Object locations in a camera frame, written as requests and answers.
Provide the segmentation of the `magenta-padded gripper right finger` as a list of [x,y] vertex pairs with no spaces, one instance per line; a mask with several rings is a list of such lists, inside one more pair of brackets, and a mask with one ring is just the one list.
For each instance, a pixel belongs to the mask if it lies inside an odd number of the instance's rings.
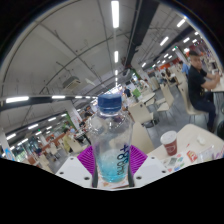
[[130,147],[128,182],[130,187],[143,187],[169,174],[168,169],[155,156],[147,156],[135,146]]

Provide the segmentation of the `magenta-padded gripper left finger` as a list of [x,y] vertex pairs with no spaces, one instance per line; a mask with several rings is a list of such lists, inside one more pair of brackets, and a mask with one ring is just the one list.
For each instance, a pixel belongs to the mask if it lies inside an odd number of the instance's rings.
[[87,147],[77,157],[69,156],[56,175],[84,188],[96,188],[98,172],[92,147]]

